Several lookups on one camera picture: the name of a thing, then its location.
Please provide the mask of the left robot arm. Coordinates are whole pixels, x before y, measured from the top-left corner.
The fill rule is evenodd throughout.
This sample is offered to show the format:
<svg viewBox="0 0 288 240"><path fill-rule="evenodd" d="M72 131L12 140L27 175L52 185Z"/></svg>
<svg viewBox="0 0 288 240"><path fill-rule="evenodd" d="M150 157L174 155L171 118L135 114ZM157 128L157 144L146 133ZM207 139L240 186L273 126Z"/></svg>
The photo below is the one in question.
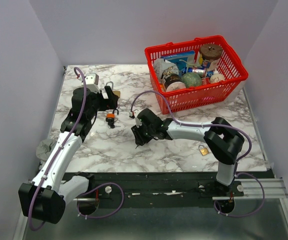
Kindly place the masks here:
<svg viewBox="0 0 288 240"><path fill-rule="evenodd" d="M95 123L98 112L116 110L119 96L107 85L107 97L94 85L79 87L73 91L71 109L61 124L60 134L51 154L31 183L23 183L19 190L19 200L24 216L29 220L57 224L62 218L66 205L82 195L91 197L95 185L92 176L76 173L62 183L64 174L76 151L85 141Z"/></svg>

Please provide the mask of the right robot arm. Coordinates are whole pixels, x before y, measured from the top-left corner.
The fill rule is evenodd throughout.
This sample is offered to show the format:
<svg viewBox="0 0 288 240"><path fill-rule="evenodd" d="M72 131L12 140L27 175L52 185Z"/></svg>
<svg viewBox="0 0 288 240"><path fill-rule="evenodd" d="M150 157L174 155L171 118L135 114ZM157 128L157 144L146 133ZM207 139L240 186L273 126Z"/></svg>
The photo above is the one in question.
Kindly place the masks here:
<svg viewBox="0 0 288 240"><path fill-rule="evenodd" d="M137 146L151 140L191 140L205 143L218 160L214 191L225 196L232 190L238 154L245 138L224 118L216 117L206 123L193 123L166 118L162 120L150 109L142 110L131 127Z"/></svg>

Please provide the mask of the black headed key bunch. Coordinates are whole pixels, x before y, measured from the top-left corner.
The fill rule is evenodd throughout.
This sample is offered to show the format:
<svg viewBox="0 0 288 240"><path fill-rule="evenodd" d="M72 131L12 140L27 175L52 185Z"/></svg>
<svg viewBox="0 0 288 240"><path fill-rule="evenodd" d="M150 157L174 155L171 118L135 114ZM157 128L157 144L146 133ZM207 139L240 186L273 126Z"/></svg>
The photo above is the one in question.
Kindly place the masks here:
<svg viewBox="0 0 288 240"><path fill-rule="evenodd" d="M111 129L114 129L114 128L119 128L120 126L119 125L115 125L115 121L114 120L109 120L107 122L108 126L111 128Z"/></svg>

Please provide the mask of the large brass padlock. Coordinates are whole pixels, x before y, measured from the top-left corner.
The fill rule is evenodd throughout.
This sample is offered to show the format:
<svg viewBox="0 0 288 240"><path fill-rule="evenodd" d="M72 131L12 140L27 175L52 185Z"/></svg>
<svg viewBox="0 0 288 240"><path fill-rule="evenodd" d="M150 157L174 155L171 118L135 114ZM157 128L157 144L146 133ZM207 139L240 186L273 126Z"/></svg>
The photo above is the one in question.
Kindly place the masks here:
<svg viewBox="0 0 288 240"><path fill-rule="evenodd" d="M114 95L116 95L118 98L121 97L121 92L119 90L115 90L113 81L108 81L105 85L110 86Z"/></svg>

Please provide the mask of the orange black padlock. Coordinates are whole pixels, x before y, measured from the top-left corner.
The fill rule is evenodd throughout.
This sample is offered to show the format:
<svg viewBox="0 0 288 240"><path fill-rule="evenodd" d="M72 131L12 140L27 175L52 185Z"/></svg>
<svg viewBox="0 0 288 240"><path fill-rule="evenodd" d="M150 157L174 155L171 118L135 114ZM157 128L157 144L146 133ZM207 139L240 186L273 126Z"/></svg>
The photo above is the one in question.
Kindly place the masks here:
<svg viewBox="0 0 288 240"><path fill-rule="evenodd" d="M119 115L119 110L115 109L112 111L112 113L108 113L106 115L105 121L108 123L109 120L114 120L115 121L115 117L116 115Z"/></svg>

